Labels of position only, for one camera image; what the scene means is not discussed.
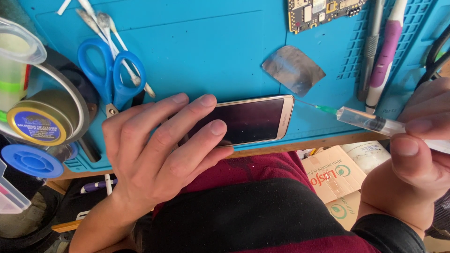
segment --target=wooden desk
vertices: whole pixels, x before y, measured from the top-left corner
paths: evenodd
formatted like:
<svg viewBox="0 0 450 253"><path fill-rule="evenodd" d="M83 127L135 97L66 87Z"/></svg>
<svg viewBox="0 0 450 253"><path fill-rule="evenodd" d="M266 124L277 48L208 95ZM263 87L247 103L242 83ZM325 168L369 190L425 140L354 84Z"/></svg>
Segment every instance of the wooden desk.
<svg viewBox="0 0 450 253"><path fill-rule="evenodd" d="M227 158L237 158L237 157L246 157L253 156L259 154L270 154L270 153L278 153L278 152L286 152L286 151L294 151L301 149L312 149L312 148L320 148L320 147L328 147L328 146L336 146L342 144L349 144L355 142L363 142L370 140L384 140L387 139L387 136L375 133L375 132L364 132L358 134L350 134L344 136L330 137L324 139L316 139L316 140L308 140L303 142L284 144L278 146L264 147L259 149L249 149L243 151L234 152ZM64 170L64 173L60 177L49 178L48 186L57 190L60 193L65 193L64 191L67 189L70 179L86 177L86 176L97 176L103 174L111 174L112 170L108 171L99 171L99 172L72 172L67 167Z"/></svg>

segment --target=scissor handle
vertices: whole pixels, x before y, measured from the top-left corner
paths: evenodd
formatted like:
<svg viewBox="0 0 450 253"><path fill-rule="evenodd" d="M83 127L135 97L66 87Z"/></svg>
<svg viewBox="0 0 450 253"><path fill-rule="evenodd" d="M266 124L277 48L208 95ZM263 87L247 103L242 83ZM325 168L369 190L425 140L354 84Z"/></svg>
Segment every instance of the scissor handle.
<svg viewBox="0 0 450 253"><path fill-rule="evenodd" d="M129 61L131 61L131 63L133 63L139 71L141 83L136 88L126 87L120 80L120 65L123 59L128 59ZM147 76L145 74L144 65L139 60L139 58L129 51L122 51L116 56L112 78L114 80L113 104L118 110L122 110L123 106L128 100L138 95L144 89Z"/></svg>
<svg viewBox="0 0 450 253"><path fill-rule="evenodd" d="M86 51L88 47L96 46L98 47L103 54L103 58L105 59L106 66L106 75L104 77L99 77L95 72L91 70L89 65L86 62ZM100 97L102 98L105 104L110 104L113 102L113 94L112 94L112 66L114 64L113 55L111 54L111 50L104 41L100 39L87 39L78 47L78 62L80 63L80 67L89 78L89 80L94 85L95 89L99 92Z"/></svg>

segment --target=motherboard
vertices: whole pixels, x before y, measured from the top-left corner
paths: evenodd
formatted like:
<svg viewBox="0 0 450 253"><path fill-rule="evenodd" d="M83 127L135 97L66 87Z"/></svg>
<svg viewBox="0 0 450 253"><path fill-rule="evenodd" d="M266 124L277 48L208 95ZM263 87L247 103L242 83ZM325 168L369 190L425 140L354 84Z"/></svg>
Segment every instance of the motherboard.
<svg viewBox="0 0 450 253"><path fill-rule="evenodd" d="M367 0L288 0L289 30L295 34L328 23L335 18L353 17Z"/></svg>

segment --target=black sleeve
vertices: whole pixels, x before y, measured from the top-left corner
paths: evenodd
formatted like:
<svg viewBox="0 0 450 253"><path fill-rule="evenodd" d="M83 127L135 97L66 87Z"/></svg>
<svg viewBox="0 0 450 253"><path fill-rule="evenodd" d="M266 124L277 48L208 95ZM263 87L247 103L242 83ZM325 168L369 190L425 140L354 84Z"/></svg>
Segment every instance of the black sleeve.
<svg viewBox="0 0 450 253"><path fill-rule="evenodd" d="M137 253L137 252L132 249L121 249L118 251L114 251L113 253Z"/></svg>
<svg viewBox="0 0 450 253"><path fill-rule="evenodd" d="M425 245L419 235L408 225L389 215L363 216L351 231L382 253L425 252Z"/></svg>

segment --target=gold smartphone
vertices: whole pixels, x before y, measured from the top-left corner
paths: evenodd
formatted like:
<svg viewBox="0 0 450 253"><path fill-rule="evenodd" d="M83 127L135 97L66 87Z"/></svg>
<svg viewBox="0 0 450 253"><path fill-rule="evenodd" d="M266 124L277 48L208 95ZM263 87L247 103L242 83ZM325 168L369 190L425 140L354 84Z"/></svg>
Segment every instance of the gold smartphone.
<svg viewBox="0 0 450 253"><path fill-rule="evenodd" d="M209 115L201 119L188 132L178 145L188 141L202 127L216 119L223 120L228 128L217 146L279 140L288 130L294 101L292 95L277 95L219 103Z"/></svg>

